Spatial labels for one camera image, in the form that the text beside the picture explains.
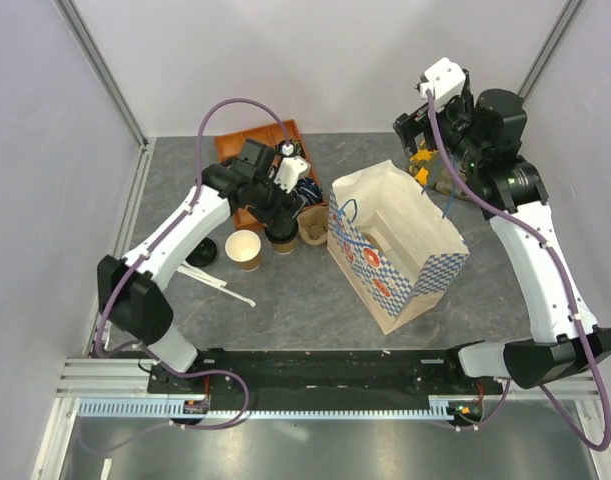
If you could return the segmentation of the black plastic cup lid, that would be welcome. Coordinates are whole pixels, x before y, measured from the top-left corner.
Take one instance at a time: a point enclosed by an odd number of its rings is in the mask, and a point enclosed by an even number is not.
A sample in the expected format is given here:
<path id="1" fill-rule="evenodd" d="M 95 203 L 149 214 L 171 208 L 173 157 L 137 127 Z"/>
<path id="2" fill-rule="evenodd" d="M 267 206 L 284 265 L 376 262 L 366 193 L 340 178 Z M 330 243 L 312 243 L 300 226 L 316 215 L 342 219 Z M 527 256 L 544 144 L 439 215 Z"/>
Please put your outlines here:
<path id="1" fill-rule="evenodd" d="M 217 244 L 210 238 L 204 238 L 186 257 L 186 262 L 196 268 L 206 267 L 218 259 Z"/>

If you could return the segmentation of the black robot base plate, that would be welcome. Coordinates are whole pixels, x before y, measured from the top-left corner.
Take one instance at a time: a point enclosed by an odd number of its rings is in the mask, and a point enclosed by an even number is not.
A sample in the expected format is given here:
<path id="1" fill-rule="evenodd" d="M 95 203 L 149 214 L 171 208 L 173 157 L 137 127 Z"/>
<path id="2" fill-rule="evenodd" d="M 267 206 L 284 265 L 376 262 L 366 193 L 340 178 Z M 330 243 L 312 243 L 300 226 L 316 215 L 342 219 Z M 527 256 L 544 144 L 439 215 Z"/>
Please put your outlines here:
<path id="1" fill-rule="evenodd" d="M 151 394 L 209 395 L 213 408 L 252 411 L 386 410 L 426 407 L 432 396 L 499 395 L 501 383 L 464 375 L 452 350 L 200 352 L 192 373 L 175 377 L 157 366 Z"/>

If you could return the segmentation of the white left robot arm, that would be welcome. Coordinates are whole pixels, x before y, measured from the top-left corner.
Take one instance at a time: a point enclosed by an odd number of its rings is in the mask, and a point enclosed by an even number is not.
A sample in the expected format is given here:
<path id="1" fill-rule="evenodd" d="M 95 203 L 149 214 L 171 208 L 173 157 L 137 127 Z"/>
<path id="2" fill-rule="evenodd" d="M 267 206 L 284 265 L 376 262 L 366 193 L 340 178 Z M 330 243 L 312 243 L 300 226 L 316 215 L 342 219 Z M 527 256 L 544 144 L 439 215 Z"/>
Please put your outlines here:
<path id="1" fill-rule="evenodd" d="M 296 238 L 304 207 L 296 185 L 310 165 L 289 151 L 245 141 L 231 160 L 204 168 L 181 205 L 146 240 L 123 257 L 107 255 L 98 264 L 101 319 L 168 365 L 170 382 L 183 393 L 200 389 L 205 371 L 195 362 L 197 349 L 174 325 L 164 291 L 200 242 L 240 208 L 264 226 L 270 240 Z"/>

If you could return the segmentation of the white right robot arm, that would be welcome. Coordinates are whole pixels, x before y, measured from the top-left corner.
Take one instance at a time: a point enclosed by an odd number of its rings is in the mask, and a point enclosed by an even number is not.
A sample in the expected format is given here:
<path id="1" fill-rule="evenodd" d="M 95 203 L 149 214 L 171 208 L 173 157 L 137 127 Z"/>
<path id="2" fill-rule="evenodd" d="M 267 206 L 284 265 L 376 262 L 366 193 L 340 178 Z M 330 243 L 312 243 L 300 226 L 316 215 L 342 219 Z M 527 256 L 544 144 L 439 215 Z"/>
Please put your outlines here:
<path id="1" fill-rule="evenodd" d="M 479 377 L 523 389 L 592 370 L 611 355 L 611 328 L 583 303 L 554 231 L 548 192 L 520 154 L 527 123 L 522 98 L 505 89 L 474 97 L 466 69 L 442 58 L 416 86 L 424 105 L 393 128 L 408 155 L 437 152 L 453 183 L 477 204 L 500 239 L 524 297 L 530 338 L 458 347 L 443 381 L 462 394 Z"/>

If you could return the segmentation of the paper cup front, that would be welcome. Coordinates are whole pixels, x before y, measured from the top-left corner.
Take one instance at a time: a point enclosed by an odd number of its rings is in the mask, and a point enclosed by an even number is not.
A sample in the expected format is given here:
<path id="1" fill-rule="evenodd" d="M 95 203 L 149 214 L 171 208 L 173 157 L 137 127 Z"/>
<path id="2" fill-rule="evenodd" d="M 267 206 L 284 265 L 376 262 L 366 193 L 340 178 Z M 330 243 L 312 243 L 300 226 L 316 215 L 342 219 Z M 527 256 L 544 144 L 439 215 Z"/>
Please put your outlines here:
<path id="1" fill-rule="evenodd" d="M 276 253 L 286 255 L 290 254 L 295 249 L 297 244 L 297 238 L 293 237 L 289 240 L 271 239 L 270 244 Z"/>

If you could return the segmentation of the checkered paper takeout bag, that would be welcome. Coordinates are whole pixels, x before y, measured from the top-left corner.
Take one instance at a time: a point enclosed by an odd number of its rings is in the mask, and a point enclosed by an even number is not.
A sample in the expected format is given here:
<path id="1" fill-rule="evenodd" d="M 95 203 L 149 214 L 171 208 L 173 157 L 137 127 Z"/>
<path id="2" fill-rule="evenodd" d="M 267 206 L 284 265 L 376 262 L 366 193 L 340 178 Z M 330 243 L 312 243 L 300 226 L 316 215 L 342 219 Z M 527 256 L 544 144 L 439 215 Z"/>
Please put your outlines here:
<path id="1" fill-rule="evenodd" d="M 366 230 L 390 249 L 374 249 Z M 469 257 L 457 228 L 390 160 L 332 183 L 327 250 L 385 334 L 434 308 Z"/>

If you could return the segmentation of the cardboard cup carrier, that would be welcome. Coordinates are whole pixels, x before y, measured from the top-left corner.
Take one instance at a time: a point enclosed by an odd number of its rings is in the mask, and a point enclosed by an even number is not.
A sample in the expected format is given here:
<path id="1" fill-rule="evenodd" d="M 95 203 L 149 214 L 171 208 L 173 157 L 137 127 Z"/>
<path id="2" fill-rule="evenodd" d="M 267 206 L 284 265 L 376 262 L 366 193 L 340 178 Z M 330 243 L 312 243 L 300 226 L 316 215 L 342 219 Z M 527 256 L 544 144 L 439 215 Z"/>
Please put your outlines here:
<path id="1" fill-rule="evenodd" d="M 390 249 L 390 244 L 386 238 L 377 230 L 362 231 L 362 235 L 366 242 L 373 246 L 379 252 L 385 253 Z"/>
<path id="2" fill-rule="evenodd" d="M 297 217 L 298 231 L 303 242 L 310 246 L 320 246 L 328 239 L 329 208 L 316 205 L 301 212 Z"/>

